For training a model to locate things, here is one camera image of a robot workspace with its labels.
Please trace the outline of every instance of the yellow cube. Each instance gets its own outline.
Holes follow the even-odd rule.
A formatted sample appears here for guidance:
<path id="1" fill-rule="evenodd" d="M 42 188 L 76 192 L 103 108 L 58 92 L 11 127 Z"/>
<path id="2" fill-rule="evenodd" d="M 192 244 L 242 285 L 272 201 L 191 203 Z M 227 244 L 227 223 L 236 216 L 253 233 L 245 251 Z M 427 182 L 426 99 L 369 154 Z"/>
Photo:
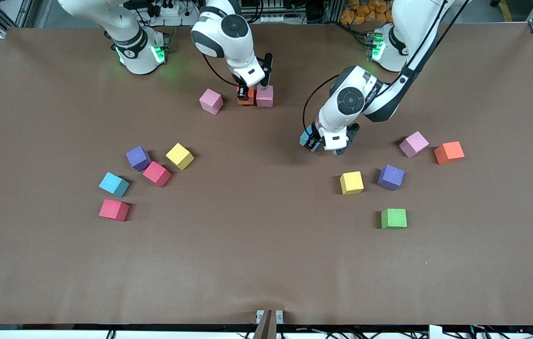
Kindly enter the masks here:
<path id="1" fill-rule="evenodd" d="M 166 157 L 181 170 L 184 170 L 194 159 L 191 152 L 187 151 L 187 148 L 184 148 L 178 143 L 172 147 L 172 150 L 166 154 Z"/>
<path id="2" fill-rule="evenodd" d="M 356 194 L 361 193 L 365 187 L 363 187 L 363 177 L 360 172 L 344 173 L 340 177 L 342 183 L 342 194 Z"/>

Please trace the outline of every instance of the pile of orange blocks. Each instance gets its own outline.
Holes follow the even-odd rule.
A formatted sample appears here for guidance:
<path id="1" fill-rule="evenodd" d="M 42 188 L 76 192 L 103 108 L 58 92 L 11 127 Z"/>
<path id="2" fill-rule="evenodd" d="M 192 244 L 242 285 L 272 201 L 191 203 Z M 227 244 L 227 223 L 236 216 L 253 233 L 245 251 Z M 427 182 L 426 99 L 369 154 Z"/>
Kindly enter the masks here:
<path id="1" fill-rule="evenodd" d="M 344 25 L 362 24 L 365 21 L 391 22 L 391 2 L 386 0 L 347 0 L 348 9 L 342 12 Z"/>

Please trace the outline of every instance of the red cube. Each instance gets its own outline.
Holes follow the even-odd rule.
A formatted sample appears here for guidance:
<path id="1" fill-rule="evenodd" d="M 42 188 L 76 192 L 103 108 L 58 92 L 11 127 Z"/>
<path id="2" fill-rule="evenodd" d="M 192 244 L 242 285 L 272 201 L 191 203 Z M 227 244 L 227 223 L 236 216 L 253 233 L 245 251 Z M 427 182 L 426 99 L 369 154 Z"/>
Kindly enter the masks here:
<path id="1" fill-rule="evenodd" d="M 117 221 L 124 221 L 128 214 L 128 204 L 124 202 L 117 202 L 116 200 L 103 200 L 103 206 L 99 212 L 100 217 L 113 219 Z"/>
<path id="2" fill-rule="evenodd" d="M 143 172 L 143 175 L 159 187 L 164 187 L 168 179 L 170 179 L 171 174 L 166 168 L 160 166 L 159 163 L 152 161 L 150 166 Z"/>

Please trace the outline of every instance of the pink cube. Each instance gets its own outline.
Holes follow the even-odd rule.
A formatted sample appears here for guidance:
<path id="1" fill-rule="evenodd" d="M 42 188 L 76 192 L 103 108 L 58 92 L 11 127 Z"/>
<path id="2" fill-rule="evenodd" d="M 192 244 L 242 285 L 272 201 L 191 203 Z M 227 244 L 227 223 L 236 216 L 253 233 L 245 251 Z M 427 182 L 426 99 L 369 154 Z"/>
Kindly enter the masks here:
<path id="1" fill-rule="evenodd" d="M 260 86 L 258 86 L 258 92 L 256 92 L 256 105 L 258 107 L 272 107 L 273 97 L 272 86 L 268 86 L 267 89 L 261 89 Z"/>
<path id="2" fill-rule="evenodd" d="M 166 168 L 160 166 L 159 163 L 152 161 L 150 166 L 143 172 L 143 175 L 159 187 L 164 187 L 168 179 L 170 179 L 171 174 Z"/>
<path id="3" fill-rule="evenodd" d="M 209 88 L 206 89 L 204 95 L 199 98 L 199 103 L 201 104 L 202 109 L 214 115 L 218 113 L 218 111 L 224 104 L 222 95 L 214 92 Z"/>
<path id="4" fill-rule="evenodd" d="M 117 221 L 124 221 L 128 214 L 128 204 L 117 202 L 116 200 L 103 200 L 103 206 L 99 211 L 99 216 Z"/>
<path id="5" fill-rule="evenodd" d="M 414 157 L 421 152 L 430 142 L 427 141 L 419 131 L 413 133 L 400 144 L 400 149 L 407 157 Z"/>

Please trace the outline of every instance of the brown table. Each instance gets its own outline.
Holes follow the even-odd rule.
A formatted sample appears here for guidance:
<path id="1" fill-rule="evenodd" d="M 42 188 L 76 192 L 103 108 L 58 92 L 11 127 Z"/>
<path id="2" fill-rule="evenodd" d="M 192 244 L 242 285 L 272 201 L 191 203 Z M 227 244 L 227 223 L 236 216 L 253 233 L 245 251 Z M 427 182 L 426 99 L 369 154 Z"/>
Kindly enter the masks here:
<path id="1" fill-rule="evenodd" d="M 527 25 L 454 26 L 397 114 L 359 117 L 342 157 L 299 146 L 303 103 L 346 66 L 382 72 L 334 26 L 253 29 L 275 58 L 273 109 L 238 107 L 188 29 L 147 76 L 101 30 L 0 40 L 0 323 L 243 323 L 272 307 L 288 323 L 533 324 Z M 226 98 L 217 116 L 206 86 Z M 416 130 L 466 158 L 404 157 Z M 196 157 L 184 171 L 164 155 L 177 142 Z M 130 168 L 137 145 L 174 173 L 166 187 Z M 406 170 L 399 191 L 374 184 L 387 163 Z M 125 223 L 98 217 L 107 171 L 131 181 Z M 341 195 L 349 171 L 363 193 Z M 379 229 L 386 208 L 406 208 L 408 229 Z"/>

